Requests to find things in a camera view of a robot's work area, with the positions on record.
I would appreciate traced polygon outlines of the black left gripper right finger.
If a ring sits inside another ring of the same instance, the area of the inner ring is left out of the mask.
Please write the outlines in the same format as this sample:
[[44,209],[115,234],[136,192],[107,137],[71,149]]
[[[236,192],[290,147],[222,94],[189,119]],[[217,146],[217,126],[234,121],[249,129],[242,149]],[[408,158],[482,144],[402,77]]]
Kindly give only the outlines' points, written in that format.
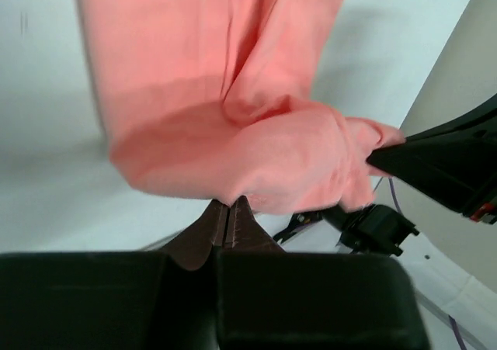
[[224,226],[223,249],[283,252],[283,249],[256,221],[245,196],[238,198],[228,209]]

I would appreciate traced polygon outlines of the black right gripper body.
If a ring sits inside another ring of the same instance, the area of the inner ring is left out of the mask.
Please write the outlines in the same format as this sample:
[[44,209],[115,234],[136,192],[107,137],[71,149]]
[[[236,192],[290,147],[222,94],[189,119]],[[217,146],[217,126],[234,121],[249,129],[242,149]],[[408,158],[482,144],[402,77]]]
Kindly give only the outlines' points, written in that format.
[[475,223],[495,224],[496,223],[496,196],[481,201],[477,206],[473,206],[463,212],[465,218]]

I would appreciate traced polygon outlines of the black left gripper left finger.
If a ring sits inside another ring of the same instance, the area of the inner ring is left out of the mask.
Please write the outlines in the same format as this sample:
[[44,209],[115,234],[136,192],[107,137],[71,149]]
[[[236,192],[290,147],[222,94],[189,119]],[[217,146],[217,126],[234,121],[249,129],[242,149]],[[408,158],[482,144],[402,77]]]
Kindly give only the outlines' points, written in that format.
[[211,201],[197,220],[165,245],[165,253],[181,269],[200,269],[212,248],[223,244],[228,215],[228,206]]

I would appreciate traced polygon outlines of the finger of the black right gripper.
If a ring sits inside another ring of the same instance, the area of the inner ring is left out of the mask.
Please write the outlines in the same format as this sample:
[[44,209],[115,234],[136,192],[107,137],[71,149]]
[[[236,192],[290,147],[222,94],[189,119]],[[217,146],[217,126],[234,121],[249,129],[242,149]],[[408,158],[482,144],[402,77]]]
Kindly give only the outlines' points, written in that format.
[[368,164],[447,209],[463,214],[496,196],[496,108],[436,133],[425,131],[404,144],[375,150]]

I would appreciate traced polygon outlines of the pink t shirt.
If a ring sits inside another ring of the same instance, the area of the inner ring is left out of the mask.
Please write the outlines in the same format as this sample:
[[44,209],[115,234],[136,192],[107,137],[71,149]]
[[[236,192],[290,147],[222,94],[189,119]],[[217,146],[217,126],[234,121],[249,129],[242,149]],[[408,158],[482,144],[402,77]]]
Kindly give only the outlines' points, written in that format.
[[79,0],[109,159],[143,192],[284,214],[374,192],[391,126],[311,99],[343,0]]

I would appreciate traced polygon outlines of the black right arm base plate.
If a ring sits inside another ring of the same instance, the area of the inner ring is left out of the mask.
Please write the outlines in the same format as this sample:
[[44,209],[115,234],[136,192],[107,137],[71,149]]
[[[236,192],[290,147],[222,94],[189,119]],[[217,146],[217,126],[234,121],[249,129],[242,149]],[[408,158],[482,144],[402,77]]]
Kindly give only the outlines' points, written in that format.
[[329,222],[323,217],[323,213],[320,210],[294,213],[288,225],[283,230],[277,232],[273,236],[273,240],[277,244],[283,245],[298,234],[319,223],[329,225]]

